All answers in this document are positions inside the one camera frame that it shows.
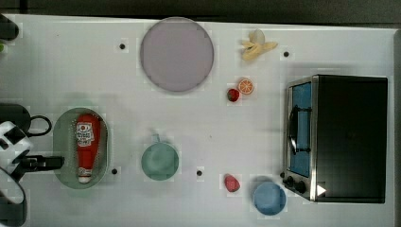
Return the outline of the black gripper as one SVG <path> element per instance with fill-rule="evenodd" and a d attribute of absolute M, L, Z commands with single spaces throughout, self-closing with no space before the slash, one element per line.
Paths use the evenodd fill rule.
<path fill-rule="evenodd" d="M 22 159 L 19 167 L 24 172 L 49 171 L 62 168 L 64 158 L 62 156 L 31 155 Z"/>

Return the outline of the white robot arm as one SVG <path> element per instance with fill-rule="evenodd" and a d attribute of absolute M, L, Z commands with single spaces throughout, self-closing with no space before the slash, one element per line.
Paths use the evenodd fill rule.
<path fill-rule="evenodd" d="M 1 124 L 0 191 L 1 223 L 20 227 L 26 222 L 26 192 L 20 181 L 26 173 L 60 169 L 61 156 L 29 155 L 33 144 L 28 136 L 10 121 Z"/>

